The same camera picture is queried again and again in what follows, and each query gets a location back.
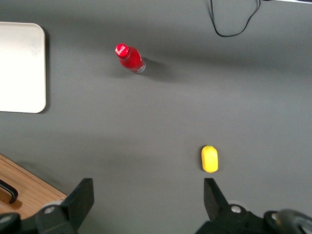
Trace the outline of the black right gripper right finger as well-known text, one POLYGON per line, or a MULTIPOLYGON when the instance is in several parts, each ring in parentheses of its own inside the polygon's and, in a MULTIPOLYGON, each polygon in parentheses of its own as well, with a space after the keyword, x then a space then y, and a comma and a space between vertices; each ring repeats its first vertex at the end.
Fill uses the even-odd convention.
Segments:
POLYGON ((213 178, 204 179, 204 206, 209 217, 198 234, 264 234, 264 220, 238 204, 230 204, 213 178))

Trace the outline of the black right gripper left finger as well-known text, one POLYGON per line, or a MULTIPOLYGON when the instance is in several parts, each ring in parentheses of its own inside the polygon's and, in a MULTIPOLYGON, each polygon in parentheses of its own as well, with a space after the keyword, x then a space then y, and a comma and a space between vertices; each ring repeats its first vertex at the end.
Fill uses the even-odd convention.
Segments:
POLYGON ((44 207, 35 216, 39 234, 76 234, 94 204, 94 185, 84 178, 59 204, 44 207))

